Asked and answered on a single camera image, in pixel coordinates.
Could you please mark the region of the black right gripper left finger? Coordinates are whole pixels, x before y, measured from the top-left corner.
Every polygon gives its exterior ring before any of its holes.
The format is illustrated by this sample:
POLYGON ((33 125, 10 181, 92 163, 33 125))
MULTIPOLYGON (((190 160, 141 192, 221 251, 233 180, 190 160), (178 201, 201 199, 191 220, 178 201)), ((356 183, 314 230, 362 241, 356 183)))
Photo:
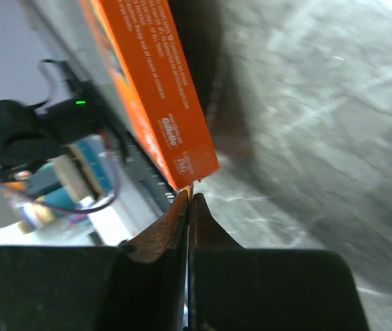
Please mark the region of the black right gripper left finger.
POLYGON ((188 203, 116 247, 0 246, 0 330, 182 330, 188 203))

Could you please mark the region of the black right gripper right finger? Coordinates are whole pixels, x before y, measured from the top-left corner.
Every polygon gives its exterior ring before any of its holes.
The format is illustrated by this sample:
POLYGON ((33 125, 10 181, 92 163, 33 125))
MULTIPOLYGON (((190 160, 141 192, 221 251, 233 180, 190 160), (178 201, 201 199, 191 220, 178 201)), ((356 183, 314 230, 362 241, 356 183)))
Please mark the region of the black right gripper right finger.
POLYGON ((351 270, 322 249, 244 248, 202 194, 189 216, 190 330, 368 330, 351 270))

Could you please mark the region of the orange razor box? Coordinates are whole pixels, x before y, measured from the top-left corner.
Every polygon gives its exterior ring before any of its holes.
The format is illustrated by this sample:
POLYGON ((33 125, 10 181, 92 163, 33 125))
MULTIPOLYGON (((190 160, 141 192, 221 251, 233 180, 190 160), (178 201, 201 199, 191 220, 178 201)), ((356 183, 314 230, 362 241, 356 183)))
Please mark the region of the orange razor box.
POLYGON ((168 1, 82 1, 134 134, 168 183, 219 169, 168 1))

